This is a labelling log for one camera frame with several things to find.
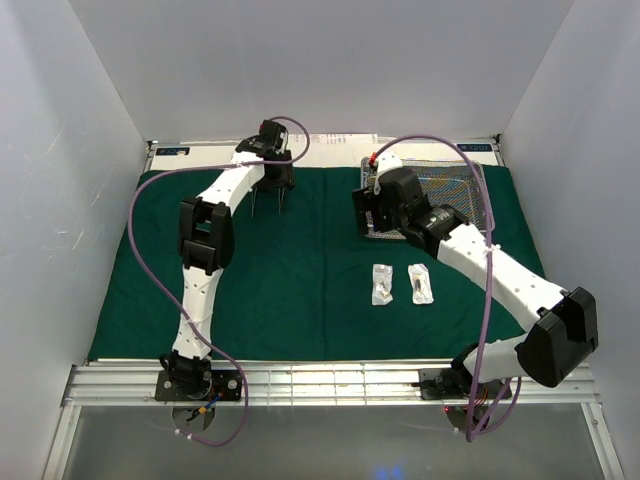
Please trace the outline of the steel tweezers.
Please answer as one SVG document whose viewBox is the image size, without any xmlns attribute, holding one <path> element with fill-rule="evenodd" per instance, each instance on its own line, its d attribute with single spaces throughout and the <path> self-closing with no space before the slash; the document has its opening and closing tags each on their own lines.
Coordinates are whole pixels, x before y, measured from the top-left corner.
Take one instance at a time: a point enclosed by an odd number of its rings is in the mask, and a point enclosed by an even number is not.
<svg viewBox="0 0 640 480">
<path fill-rule="evenodd" d="M 251 216 L 252 216 L 252 218 L 255 218 L 257 195 L 258 195 L 257 188 L 252 189 L 252 192 L 251 192 Z"/>
<path fill-rule="evenodd" d="M 285 197 L 286 189 L 284 187 L 278 188 L 277 198 L 278 198 L 278 215 L 281 215 L 284 197 Z"/>
</svg>

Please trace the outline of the metal mesh instrument tray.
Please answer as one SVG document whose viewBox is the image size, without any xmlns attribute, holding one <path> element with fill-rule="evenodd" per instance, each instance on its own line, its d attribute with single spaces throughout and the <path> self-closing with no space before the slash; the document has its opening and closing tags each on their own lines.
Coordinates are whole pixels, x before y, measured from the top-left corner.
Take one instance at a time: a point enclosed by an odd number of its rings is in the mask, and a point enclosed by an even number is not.
<svg viewBox="0 0 640 480">
<path fill-rule="evenodd" d="M 372 187 L 375 183 L 375 169 L 363 158 L 360 166 L 361 187 Z M 483 234 L 486 233 L 486 215 L 482 194 L 469 166 L 463 160 L 418 160 L 402 159 L 418 178 L 423 193 L 431 204 L 448 204 L 466 216 Z M 403 235 L 394 230 L 376 232 L 371 213 L 366 214 L 368 238 L 404 240 Z"/>
</svg>

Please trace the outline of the plastic packet printed label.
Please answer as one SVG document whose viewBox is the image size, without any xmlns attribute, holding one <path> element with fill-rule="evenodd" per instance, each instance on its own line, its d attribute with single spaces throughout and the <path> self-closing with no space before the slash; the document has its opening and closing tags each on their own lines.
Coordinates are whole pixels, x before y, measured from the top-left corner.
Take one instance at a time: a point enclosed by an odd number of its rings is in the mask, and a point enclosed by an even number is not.
<svg viewBox="0 0 640 480">
<path fill-rule="evenodd" d="M 392 300 L 393 267 L 384 264 L 374 264 L 372 268 L 372 294 L 373 306 L 385 306 Z"/>
</svg>

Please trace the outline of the plastic packet black yellow part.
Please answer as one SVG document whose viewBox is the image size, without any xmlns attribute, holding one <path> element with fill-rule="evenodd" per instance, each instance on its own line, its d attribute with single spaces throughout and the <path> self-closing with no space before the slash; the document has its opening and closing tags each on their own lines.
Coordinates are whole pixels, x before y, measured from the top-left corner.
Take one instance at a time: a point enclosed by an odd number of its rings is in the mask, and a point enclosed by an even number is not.
<svg viewBox="0 0 640 480">
<path fill-rule="evenodd" d="M 430 274 L 424 264 L 408 266 L 408 275 L 412 287 L 412 302 L 414 305 L 429 305 L 434 302 Z"/>
</svg>

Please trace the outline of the green surgical cloth wrap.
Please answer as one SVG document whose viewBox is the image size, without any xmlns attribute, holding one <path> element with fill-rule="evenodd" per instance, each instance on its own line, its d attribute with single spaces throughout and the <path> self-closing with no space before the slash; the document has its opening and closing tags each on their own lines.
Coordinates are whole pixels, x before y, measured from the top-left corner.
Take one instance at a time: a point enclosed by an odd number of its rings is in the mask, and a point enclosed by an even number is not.
<svg viewBox="0 0 640 480">
<path fill-rule="evenodd" d="M 179 207 L 211 172 L 142 177 L 134 230 L 120 243 L 89 358 L 155 359 L 175 341 L 182 298 Z M 236 359 L 342 361 L 451 358 L 475 342 L 484 294 L 403 241 L 358 234 L 354 168 L 299 169 L 278 199 L 251 197 L 233 217 L 235 252 L 216 292 L 211 337 Z M 374 264 L 393 267 L 393 300 L 373 306 Z M 424 264 L 434 302 L 414 305 L 408 266 Z"/>
</svg>

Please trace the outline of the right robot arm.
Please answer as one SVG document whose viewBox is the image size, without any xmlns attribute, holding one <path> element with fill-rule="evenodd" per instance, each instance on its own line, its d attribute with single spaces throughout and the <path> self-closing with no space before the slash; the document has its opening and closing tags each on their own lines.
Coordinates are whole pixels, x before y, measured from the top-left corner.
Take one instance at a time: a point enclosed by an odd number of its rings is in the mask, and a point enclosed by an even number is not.
<svg viewBox="0 0 640 480">
<path fill-rule="evenodd" d="M 399 231 L 413 247 L 482 288 L 519 324 L 508 340 L 469 346 L 422 386 L 434 397 L 474 397 L 488 383 L 527 376 L 554 388 L 599 346 L 595 297 L 531 272 L 450 205 L 435 206 L 407 167 L 385 171 L 352 194 L 360 232 Z"/>
</svg>

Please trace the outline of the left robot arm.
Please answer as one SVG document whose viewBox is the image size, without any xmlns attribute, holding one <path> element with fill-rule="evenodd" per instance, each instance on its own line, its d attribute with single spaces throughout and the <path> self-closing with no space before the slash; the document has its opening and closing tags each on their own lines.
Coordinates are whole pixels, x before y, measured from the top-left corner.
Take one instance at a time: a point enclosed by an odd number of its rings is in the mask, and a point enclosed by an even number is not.
<svg viewBox="0 0 640 480">
<path fill-rule="evenodd" d="M 190 399 L 213 388 L 209 346 L 216 290 L 235 250 L 233 214 L 254 187 L 285 189 L 293 184 L 288 130 L 264 120 L 258 133 L 235 148 L 232 166 L 179 212 L 178 251 L 182 260 L 182 313 L 171 353 L 161 357 L 168 381 Z"/>
</svg>

